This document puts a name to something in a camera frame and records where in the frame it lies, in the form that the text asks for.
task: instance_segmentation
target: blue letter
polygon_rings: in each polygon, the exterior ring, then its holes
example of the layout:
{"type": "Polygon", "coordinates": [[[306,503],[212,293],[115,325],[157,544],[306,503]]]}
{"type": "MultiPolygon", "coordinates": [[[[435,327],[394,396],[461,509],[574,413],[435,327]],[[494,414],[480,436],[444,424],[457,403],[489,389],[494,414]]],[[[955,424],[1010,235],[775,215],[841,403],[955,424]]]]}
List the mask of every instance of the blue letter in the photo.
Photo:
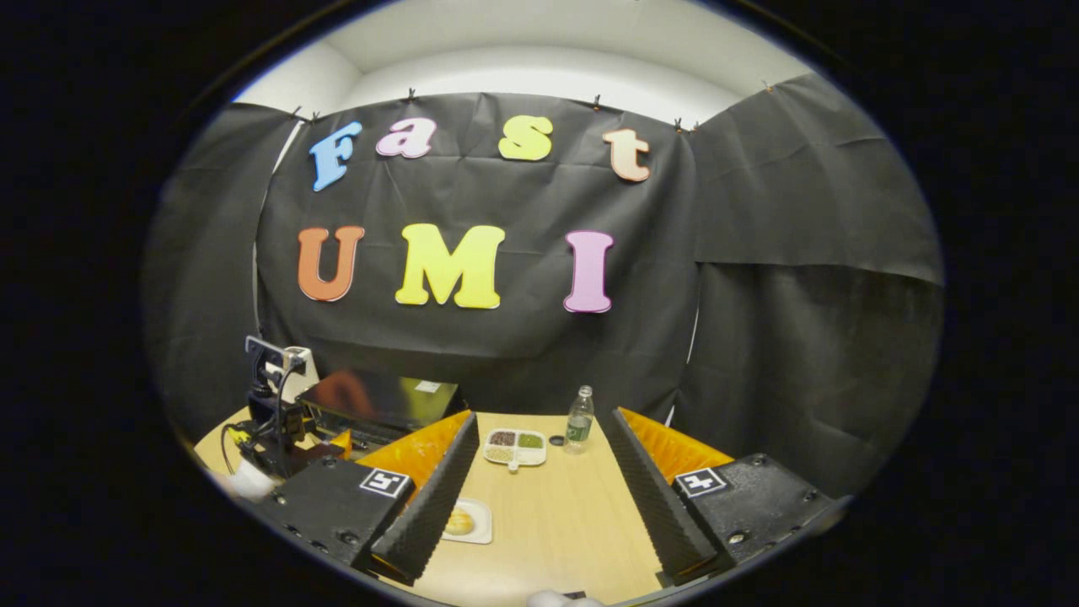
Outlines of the blue letter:
{"type": "Polygon", "coordinates": [[[352,122],[311,146],[311,154],[315,156],[315,174],[317,175],[317,179],[315,179],[316,192],[344,176],[344,166],[338,164],[337,158],[349,160],[352,157],[352,139],[349,137],[358,135],[359,129],[359,123],[352,122]]]}

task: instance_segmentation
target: letter u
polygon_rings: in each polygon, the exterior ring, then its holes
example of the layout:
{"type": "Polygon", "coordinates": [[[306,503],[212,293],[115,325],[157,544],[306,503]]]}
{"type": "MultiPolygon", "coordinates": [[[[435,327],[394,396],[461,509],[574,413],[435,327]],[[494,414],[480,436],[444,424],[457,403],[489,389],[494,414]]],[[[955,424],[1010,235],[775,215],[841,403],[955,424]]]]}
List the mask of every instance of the letter u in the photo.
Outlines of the letter u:
{"type": "Polygon", "coordinates": [[[300,290],[315,301],[337,301],[349,292],[352,286],[353,267],[356,264],[356,243],[364,237],[364,227],[342,225],[334,236],[341,243],[338,250],[338,270],[333,279],[326,281],[318,277],[318,259],[323,243],[330,235],[325,227],[308,227],[300,232],[300,290]]]}

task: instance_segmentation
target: small plate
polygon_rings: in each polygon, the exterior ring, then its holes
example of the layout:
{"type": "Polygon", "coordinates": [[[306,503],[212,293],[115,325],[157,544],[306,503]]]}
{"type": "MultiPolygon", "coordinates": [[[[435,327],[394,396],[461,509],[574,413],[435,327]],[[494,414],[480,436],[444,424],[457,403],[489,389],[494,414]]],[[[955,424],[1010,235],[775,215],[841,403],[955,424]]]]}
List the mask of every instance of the small plate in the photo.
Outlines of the small plate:
{"type": "Polygon", "coordinates": [[[457,498],[456,508],[473,518],[475,526],[470,533],[454,536],[442,532],[442,539],[467,543],[491,543],[491,509],[486,503],[468,498],[457,498]]]}
{"type": "Polygon", "coordinates": [[[520,466],[540,466],[541,464],[547,461],[547,439],[532,430],[515,430],[511,428],[495,428],[487,433],[487,440],[483,441],[483,457],[488,461],[494,464],[504,464],[509,468],[510,472],[517,472],[520,466]],[[495,433],[507,433],[514,436],[514,444],[511,445],[495,445],[491,443],[491,439],[495,433]],[[538,447],[522,447],[519,445],[522,436],[535,437],[540,440],[538,447]],[[493,457],[492,454],[501,453],[509,457],[505,459],[503,457],[493,457]]]}

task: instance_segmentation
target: plastic bottle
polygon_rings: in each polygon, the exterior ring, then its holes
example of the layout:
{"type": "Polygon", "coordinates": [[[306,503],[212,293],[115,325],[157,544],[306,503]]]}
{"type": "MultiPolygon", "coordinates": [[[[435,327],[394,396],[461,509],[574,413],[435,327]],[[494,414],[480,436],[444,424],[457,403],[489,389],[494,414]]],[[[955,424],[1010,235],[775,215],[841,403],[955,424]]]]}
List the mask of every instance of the plastic bottle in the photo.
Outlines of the plastic bottle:
{"type": "Polygon", "coordinates": [[[582,386],[581,390],[577,391],[577,399],[570,406],[570,417],[565,425],[565,453],[579,454],[585,451],[585,443],[588,441],[588,433],[592,428],[595,417],[592,389],[588,386],[582,386]]]}

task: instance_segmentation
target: bun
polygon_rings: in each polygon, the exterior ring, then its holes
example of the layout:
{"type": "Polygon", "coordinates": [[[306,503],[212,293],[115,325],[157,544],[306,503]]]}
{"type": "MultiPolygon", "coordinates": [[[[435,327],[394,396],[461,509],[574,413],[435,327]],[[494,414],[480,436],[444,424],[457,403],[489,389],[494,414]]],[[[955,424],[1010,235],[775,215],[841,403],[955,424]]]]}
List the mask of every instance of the bun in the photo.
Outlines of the bun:
{"type": "Polygon", "coordinates": [[[450,513],[450,522],[446,525],[446,533],[451,536],[464,536],[470,534],[475,528],[476,522],[473,521],[473,518],[464,510],[454,508],[453,512],[450,513]]]}

